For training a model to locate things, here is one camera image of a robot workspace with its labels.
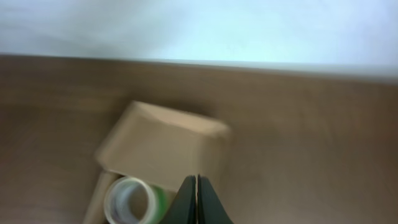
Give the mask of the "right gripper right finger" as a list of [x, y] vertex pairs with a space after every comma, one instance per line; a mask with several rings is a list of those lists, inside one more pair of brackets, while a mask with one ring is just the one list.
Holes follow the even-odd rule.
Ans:
[[198, 175], [198, 224], [233, 224], [219, 200], [210, 180]]

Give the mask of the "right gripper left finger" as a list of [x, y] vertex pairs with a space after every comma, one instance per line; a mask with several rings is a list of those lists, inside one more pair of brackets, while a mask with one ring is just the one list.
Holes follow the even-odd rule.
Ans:
[[196, 224], [196, 177], [189, 175], [180, 186], [160, 224]]

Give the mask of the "green tape roll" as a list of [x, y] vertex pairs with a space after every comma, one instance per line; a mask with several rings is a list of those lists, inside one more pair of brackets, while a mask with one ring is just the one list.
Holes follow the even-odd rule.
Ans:
[[169, 207], [166, 191], [153, 185], [148, 186], [148, 204], [143, 223], [158, 224]]

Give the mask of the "white tape roll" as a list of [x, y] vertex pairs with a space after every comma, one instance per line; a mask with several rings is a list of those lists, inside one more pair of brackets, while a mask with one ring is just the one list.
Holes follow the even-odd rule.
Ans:
[[104, 198], [104, 214], [111, 224], [155, 224], [159, 200], [143, 180], [123, 177], [111, 184]]

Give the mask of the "brown cardboard box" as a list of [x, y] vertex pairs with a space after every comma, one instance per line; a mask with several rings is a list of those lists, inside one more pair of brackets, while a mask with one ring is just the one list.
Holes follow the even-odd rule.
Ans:
[[123, 177], [143, 180], [172, 195], [184, 179], [200, 174], [220, 190], [228, 155], [230, 128], [217, 119], [133, 102], [97, 149], [103, 171], [84, 223], [109, 223], [104, 198], [111, 184]]

